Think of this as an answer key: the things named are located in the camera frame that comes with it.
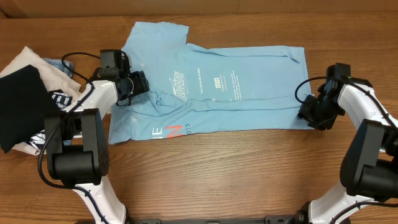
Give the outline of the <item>light blue t-shirt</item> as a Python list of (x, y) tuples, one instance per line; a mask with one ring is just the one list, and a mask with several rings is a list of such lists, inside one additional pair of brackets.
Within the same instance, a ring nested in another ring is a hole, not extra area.
[(311, 93), (305, 51), (267, 46), (206, 49), (189, 28), (137, 22), (123, 47), (149, 91), (111, 110), (109, 143), (252, 129), (307, 129), (299, 98)]

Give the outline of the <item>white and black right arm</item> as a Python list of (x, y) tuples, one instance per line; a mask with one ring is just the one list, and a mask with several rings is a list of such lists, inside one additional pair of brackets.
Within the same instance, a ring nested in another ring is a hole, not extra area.
[(341, 162), (340, 180), (320, 198), (306, 203), (279, 223), (350, 223), (366, 206), (396, 208), (397, 120), (376, 98), (372, 85), (360, 78), (328, 77), (319, 96), (302, 101), (299, 117), (318, 130), (330, 129), (347, 114), (356, 134)]

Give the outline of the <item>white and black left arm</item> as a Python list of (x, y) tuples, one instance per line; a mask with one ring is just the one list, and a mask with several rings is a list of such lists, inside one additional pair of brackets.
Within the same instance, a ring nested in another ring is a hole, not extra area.
[(97, 68), (82, 95), (45, 119), (38, 172), (49, 186), (80, 196), (95, 223), (132, 223), (108, 178), (109, 151), (102, 119), (120, 101), (149, 91), (144, 72)]

